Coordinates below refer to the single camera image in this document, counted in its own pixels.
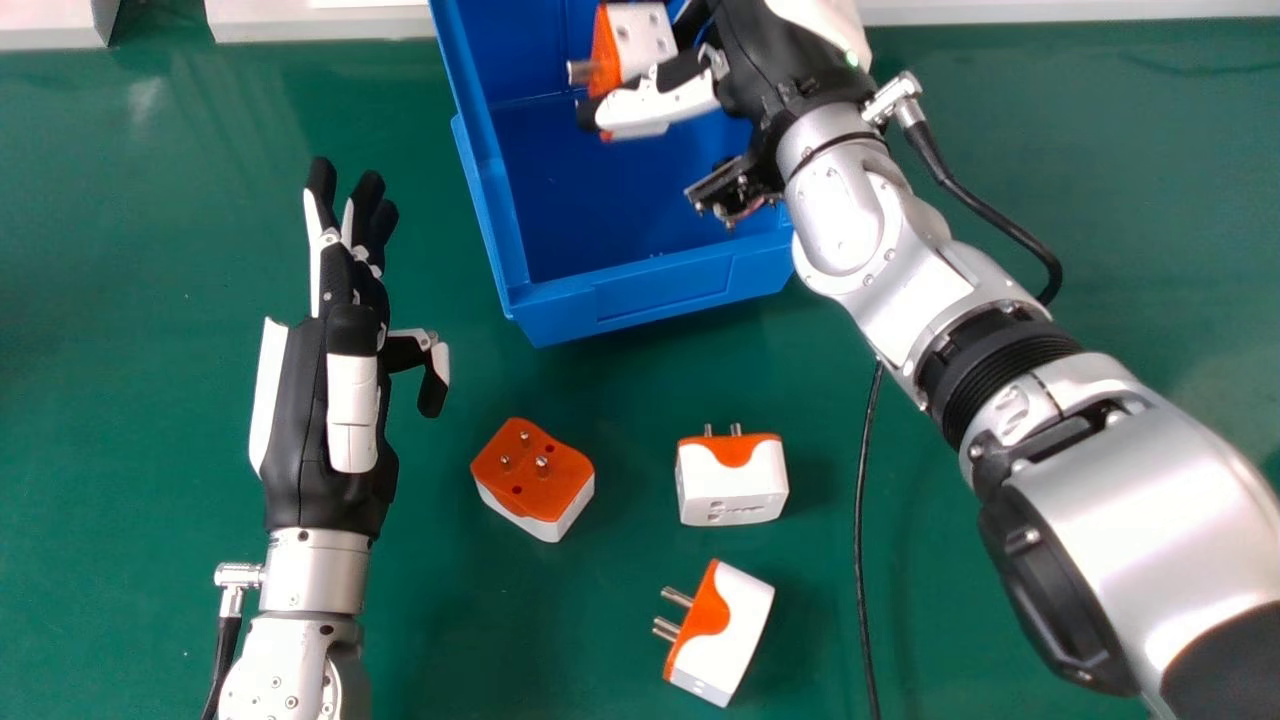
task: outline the green table surface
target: green table surface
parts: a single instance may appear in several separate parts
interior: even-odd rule
[[[882,79],[910,65],[924,82],[957,173],[1061,255],[1059,320],[1272,479],[1277,29],[870,36]],[[721,717],[662,682],[667,646],[649,635],[675,615],[658,589],[692,589],[712,557],[778,591],[727,716],[868,716],[850,509],[870,355],[849,319],[792,283],[531,348],[498,305],[453,113],[433,42],[218,47],[184,0],[125,4],[110,51],[0,56],[0,716],[197,714],[214,565],[265,548],[246,436],[261,318],[306,313],[312,154],[344,188],[365,168],[387,176],[403,214],[387,274],[397,324],[439,329],[454,356],[443,418],[413,413],[413,382],[390,411],[399,496],[364,618],[376,716]],[[904,164],[956,237],[1039,286]],[[595,500],[561,544],[476,497],[467,465],[511,415],[595,462]],[[675,442],[704,421],[782,434],[792,495],[778,521],[677,523]],[[954,455],[893,387],[874,437],[865,543],[886,717],[1144,717],[1044,670]]]

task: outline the blue box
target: blue box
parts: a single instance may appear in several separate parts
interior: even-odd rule
[[[564,61],[590,55],[595,6],[431,3],[502,309],[538,347],[773,293],[792,273],[781,205],[728,234],[684,196],[746,149],[748,122],[712,113],[616,143],[577,128]]]

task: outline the orange and white adapter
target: orange and white adapter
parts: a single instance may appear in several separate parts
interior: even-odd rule
[[[782,438],[773,433],[701,436],[676,445],[676,500],[686,525],[749,525],[782,514],[791,488]]]
[[[591,461],[524,418],[503,423],[471,475],[485,505],[543,542],[559,542],[595,495]]]
[[[586,85],[589,97],[602,97],[676,53],[666,4],[600,3],[595,8],[591,58],[570,60],[568,81]]]
[[[724,707],[755,655],[773,585],[712,560],[692,598],[672,588],[663,588],[662,597],[689,609],[682,625],[653,620],[653,634],[671,643],[663,679]]]

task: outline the power adapter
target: power adapter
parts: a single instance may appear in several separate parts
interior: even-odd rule
[[[653,620],[653,634],[671,643],[663,679],[712,705],[727,706],[760,642],[773,585],[712,560],[692,598],[669,587],[662,597],[689,610],[681,625]]]
[[[503,423],[471,461],[480,500],[543,542],[559,542],[595,495],[595,468],[524,418]]]
[[[782,514],[791,488],[782,438],[773,433],[687,437],[676,446],[676,500],[686,525],[750,525]]]

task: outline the robotic hand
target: robotic hand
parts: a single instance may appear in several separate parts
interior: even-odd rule
[[[434,418],[449,355],[434,332],[388,332],[384,249],[399,215],[383,178],[360,178],[340,225],[335,182],[317,158],[302,192],[311,316],[262,328],[248,455],[270,541],[265,564],[224,562],[214,574],[223,602],[204,720],[370,717],[356,616],[399,474],[384,434],[390,375],[424,365],[417,407]],[[259,615],[233,665],[247,589],[261,589]]]
[[[753,123],[746,151],[685,195],[727,228],[785,199],[800,279],[849,311],[959,451],[982,539],[1048,666],[1138,694],[1162,720],[1280,717],[1274,492],[1052,322],[1056,261],[1033,297],[913,193],[884,142],[891,120],[938,183],[1047,255],[956,182],[910,73],[876,87],[852,0],[689,0],[648,45],[625,14],[640,5],[602,5],[591,60],[570,64],[590,86],[579,124],[621,140],[717,108]]]

